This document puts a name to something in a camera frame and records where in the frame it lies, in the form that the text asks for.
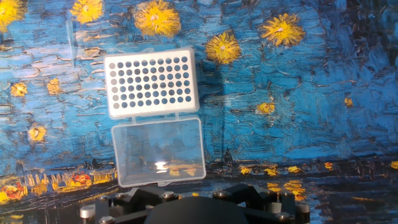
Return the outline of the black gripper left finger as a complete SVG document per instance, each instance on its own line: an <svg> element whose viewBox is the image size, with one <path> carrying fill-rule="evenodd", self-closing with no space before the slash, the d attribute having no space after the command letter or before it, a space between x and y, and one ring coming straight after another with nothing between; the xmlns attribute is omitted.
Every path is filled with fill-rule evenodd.
<svg viewBox="0 0 398 224"><path fill-rule="evenodd" d="M115 196L102 195L80 208L83 224L143 223L156 205L179 199L179 194L156 186L136 187Z"/></svg>

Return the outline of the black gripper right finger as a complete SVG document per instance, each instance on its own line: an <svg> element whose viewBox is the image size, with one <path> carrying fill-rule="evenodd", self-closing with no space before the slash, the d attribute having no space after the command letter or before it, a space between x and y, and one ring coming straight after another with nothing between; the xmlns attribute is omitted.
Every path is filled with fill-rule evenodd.
<svg viewBox="0 0 398 224"><path fill-rule="evenodd" d="M230 205L226 216L238 223L310 224L309 204L297 201L289 191L277 193L238 184L215 191L213 199Z"/></svg>

